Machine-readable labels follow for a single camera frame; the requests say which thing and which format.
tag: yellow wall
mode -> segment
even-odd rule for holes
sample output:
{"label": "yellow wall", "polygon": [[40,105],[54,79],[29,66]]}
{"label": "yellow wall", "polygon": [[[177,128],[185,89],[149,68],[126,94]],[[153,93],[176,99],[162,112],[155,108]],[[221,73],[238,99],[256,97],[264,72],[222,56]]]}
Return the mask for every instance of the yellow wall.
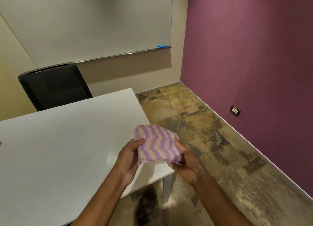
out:
{"label": "yellow wall", "polygon": [[36,112],[24,89],[0,61],[0,121]]}
{"label": "yellow wall", "polygon": [[[92,95],[130,87],[136,93],[179,81],[187,8],[188,0],[173,0],[172,48],[78,64]],[[17,76],[36,68],[0,15],[0,120],[35,111]]]}

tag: table leg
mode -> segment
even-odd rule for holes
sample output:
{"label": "table leg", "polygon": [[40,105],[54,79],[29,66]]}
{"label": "table leg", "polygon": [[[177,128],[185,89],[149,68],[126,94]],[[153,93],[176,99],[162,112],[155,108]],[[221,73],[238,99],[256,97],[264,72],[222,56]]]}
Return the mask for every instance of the table leg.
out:
{"label": "table leg", "polygon": [[171,194],[173,174],[163,178],[163,204],[168,202]]}

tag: white baseboard trim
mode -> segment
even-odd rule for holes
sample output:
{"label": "white baseboard trim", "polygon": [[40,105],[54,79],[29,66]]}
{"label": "white baseboard trim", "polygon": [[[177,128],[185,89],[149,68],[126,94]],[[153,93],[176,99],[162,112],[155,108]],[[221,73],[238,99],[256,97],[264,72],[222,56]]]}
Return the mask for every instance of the white baseboard trim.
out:
{"label": "white baseboard trim", "polygon": [[160,86],[160,87],[147,89],[147,90],[144,90],[144,91],[141,91],[141,92],[135,93],[135,94],[142,94],[142,93],[151,92],[151,91],[153,91],[153,90],[157,90],[157,89],[160,89],[160,88],[165,88],[165,87],[167,87],[167,86],[171,86],[171,85],[173,85],[173,84],[177,84],[177,83],[181,83],[181,82],[180,82],[180,81],[176,81],[176,82],[173,82],[173,83],[170,83],[170,84],[166,84],[166,85],[163,85],[163,86]]}
{"label": "white baseboard trim", "polygon": [[179,81],[187,90],[189,90],[200,102],[203,103],[208,109],[210,109],[216,116],[218,116],[226,125],[232,128],[237,134],[239,134],[252,148],[254,148],[260,155],[263,157],[268,163],[270,163],[274,168],[276,168],[284,177],[286,177],[296,189],[298,189],[305,197],[307,197],[311,202],[313,202],[313,198],[309,196],[301,187],[299,187],[293,180],[290,179],[282,170],[280,170],[272,161],[270,161],[264,154],[262,154],[254,145],[252,145],[245,137],[243,137],[235,128],[233,128],[230,124],[228,124],[220,115],[218,115],[212,108],[210,108],[204,101],[202,101],[197,95],[194,94],[186,85],[184,85],[181,81]]}

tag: table top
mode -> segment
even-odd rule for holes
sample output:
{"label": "table top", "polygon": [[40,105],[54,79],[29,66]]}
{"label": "table top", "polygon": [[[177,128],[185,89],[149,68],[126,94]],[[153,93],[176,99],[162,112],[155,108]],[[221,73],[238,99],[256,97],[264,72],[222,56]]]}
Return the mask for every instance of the table top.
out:
{"label": "table top", "polygon": [[[0,225],[72,222],[139,124],[149,121],[131,88],[0,121]],[[122,197],[172,173],[141,164]]]}

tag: chevron patterned cloth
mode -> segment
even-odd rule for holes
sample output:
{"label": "chevron patterned cloth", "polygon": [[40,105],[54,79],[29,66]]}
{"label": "chevron patterned cloth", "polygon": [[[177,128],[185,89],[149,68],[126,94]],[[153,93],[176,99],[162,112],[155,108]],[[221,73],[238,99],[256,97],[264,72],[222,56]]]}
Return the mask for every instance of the chevron patterned cloth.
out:
{"label": "chevron patterned cloth", "polygon": [[165,160],[180,164],[183,161],[183,156],[175,146],[175,137],[179,140],[176,133],[157,125],[137,126],[135,140],[145,138],[143,145],[138,148],[140,163]]}

